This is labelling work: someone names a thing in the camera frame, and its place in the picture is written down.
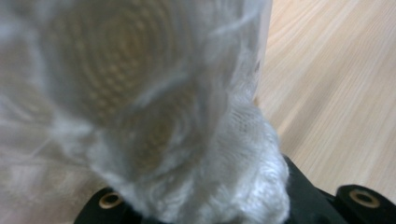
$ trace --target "white mesh fabric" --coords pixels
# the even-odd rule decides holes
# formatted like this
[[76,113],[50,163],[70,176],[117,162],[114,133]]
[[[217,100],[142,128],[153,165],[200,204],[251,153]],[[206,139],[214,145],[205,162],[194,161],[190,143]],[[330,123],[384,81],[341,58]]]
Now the white mesh fabric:
[[269,1],[0,4],[0,220],[72,221],[104,185],[90,170],[166,222],[286,217],[252,103]]

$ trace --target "light wood surface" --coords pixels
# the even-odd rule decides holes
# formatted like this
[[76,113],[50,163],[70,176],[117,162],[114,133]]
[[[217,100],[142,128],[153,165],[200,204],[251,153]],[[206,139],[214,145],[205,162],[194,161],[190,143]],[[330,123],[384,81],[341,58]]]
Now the light wood surface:
[[315,186],[396,203],[396,1],[274,0],[257,100]]

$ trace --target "round hole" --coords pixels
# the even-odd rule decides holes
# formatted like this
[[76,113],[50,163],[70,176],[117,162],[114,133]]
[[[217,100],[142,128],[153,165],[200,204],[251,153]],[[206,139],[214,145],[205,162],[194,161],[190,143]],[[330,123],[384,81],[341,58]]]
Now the round hole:
[[358,203],[368,208],[377,208],[380,205],[379,200],[371,193],[365,190],[353,189],[352,191],[349,192],[349,197],[355,203]]
[[330,219],[322,214],[313,214],[312,217],[312,223],[314,224],[331,224],[332,222]]
[[103,209],[109,209],[119,205],[122,202],[123,200],[118,193],[109,192],[100,199],[99,206]]

